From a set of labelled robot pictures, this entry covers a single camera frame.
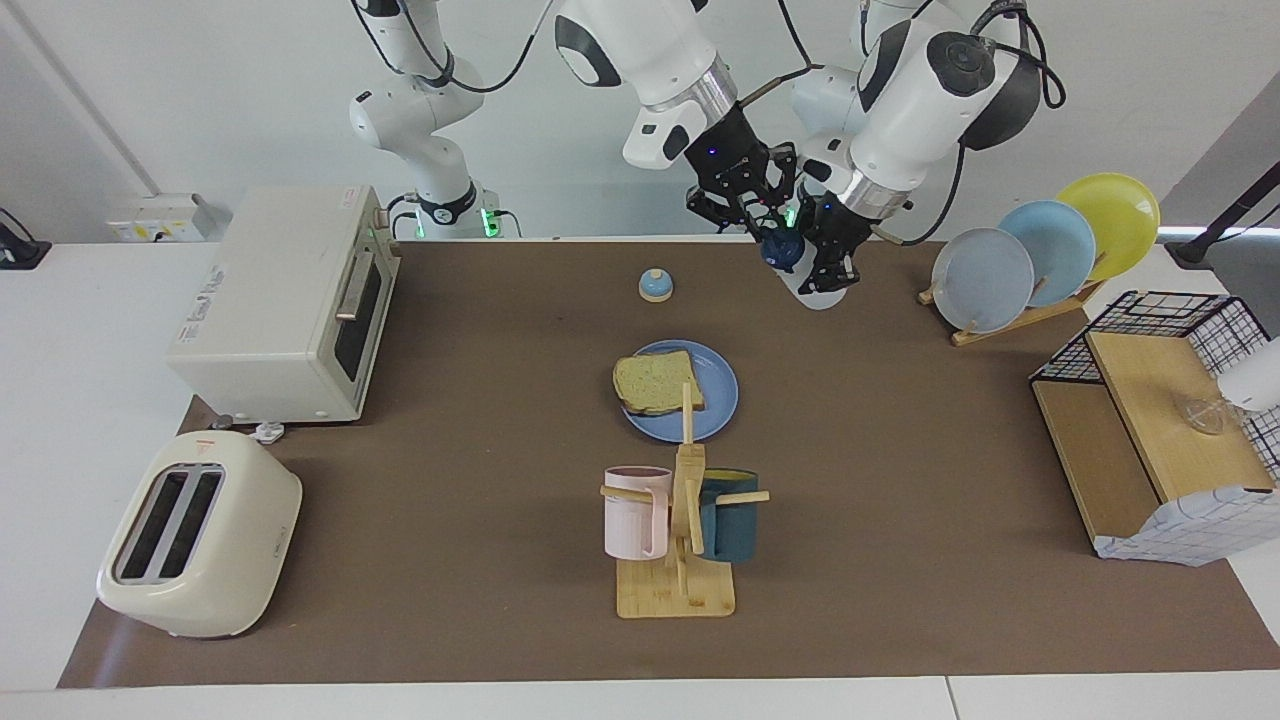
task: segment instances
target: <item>wall outlet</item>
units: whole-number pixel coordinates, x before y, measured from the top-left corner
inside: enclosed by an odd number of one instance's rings
[[[113,210],[106,227],[120,242],[204,242],[216,222],[197,195],[156,195]]]

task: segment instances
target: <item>white toaster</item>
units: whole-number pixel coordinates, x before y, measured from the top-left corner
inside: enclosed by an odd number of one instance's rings
[[[173,635],[243,633],[275,591],[301,503],[302,483],[252,438],[178,436],[133,493],[97,596]]]

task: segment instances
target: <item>oven window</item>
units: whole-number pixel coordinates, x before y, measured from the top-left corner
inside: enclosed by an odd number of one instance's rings
[[[378,263],[369,265],[369,275],[365,278],[365,292],[360,296],[360,309],[356,319],[340,323],[338,328],[338,342],[333,346],[333,355],[338,359],[343,372],[351,382],[356,382],[356,373],[360,370],[360,359],[365,354],[365,338],[369,337],[369,328],[374,324],[374,310],[378,307],[378,295],[383,290],[383,275],[378,272]]]

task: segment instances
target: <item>label sticker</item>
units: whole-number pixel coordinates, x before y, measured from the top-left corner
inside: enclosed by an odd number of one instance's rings
[[[178,345],[191,345],[200,337],[200,325],[209,318],[209,310],[214,306],[214,299],[218,297],[218,291],[221,290],[225,281],[225,265],[214,265],[209,269],[209,274],[205,275],[205,281],[200,284],[196,297],[191,301],[191,310],[187,311],[187,318],[183,320],[182,328],[178,329],[178,338],[175,340]]]
[[[342,208],[343,210],[351,210],[352,208],[356,206],[356,200],[358,197],[360,197],[360,188],[348,187],[346,191],[343,191],[342,202],[338,206]]]

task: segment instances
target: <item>yellow plate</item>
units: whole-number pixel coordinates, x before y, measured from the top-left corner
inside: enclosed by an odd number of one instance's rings
[[[1093,228],[1102,261],[1093,266],[1089,282],[1114,278],[1133,268],[1156,243],[1160,202],[1147,186],[1129,176],[1083,177],[1059,192],[1057,200],[1079,210]]]

